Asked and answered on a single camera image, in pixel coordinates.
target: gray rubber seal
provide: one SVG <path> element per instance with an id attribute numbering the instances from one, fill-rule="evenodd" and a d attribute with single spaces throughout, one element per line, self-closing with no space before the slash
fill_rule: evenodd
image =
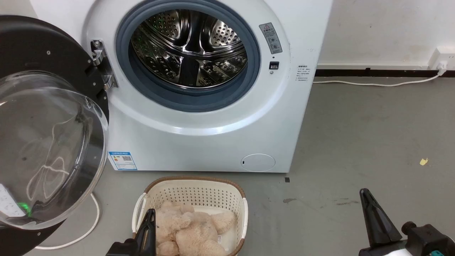
<path id="1" fill-rule="evenodd" d="M 134 30 L 148 17 L 167 10 L 195 10 L 227 23 L 242 39 L 248 63 L 233 80 L 215 89 L 175 89 L 139 61 L 130 45 Z M 256 81 L 261 57 L 250 26 L 229 7 L 214 0 L 149 0 L 133 8 L 121 22 L 116 36 L 117 58 L 130 83 L 149 99 L 168 108 L 185 112 L 207 112 L 229 106 L 240 99 Z"/>

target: door hinge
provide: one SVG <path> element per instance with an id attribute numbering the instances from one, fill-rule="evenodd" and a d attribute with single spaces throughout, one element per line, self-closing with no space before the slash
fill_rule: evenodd
<path id="1" fill-rule="evenodd" d="M 107 57 L 103 41 L 92 40 L 90 45 L 93 60 L 92 63 L 98 68 L 98 70 L 101 72 L 101 75 L 103 76 L 104 90 L 107 90 L 111 87 L 118 87 L 118 83 L 114 72 L 112 71 L 112 66 L 109 62 L 109 58 Z"/>

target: yellow paper scrap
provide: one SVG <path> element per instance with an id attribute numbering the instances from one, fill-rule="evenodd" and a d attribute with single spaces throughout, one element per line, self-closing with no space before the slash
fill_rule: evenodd
<path id="1" fill-rule="evenodd" d="M 425 160 L 422 158 L 422 160 L 420 161 L 420 165 L 426 165 L 426 163 L 428 163 L 428 158 Z"/>

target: black baseboard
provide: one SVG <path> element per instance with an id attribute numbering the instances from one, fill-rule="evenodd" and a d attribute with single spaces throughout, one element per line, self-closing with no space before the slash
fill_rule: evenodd
<path id="1" fill-rule="evenodd" d="M 436 70 L 376 70 L 376 69 L 318 69 L 316 77 L 434 77 Z M 455 70 L 449 70 L 441 77 L 455 77 Z"/>

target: baseboard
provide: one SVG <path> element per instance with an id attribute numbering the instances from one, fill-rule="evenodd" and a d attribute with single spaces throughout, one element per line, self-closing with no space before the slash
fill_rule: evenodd
<path id="1" fill-rule="evenodd" d="M 428 70 L 427 65 L 369 65 L 320 63 L 316 77 L 434 77 L 437 70 Z M 448 70 L 442 77 L 455 77 L 455 70 Z"/>

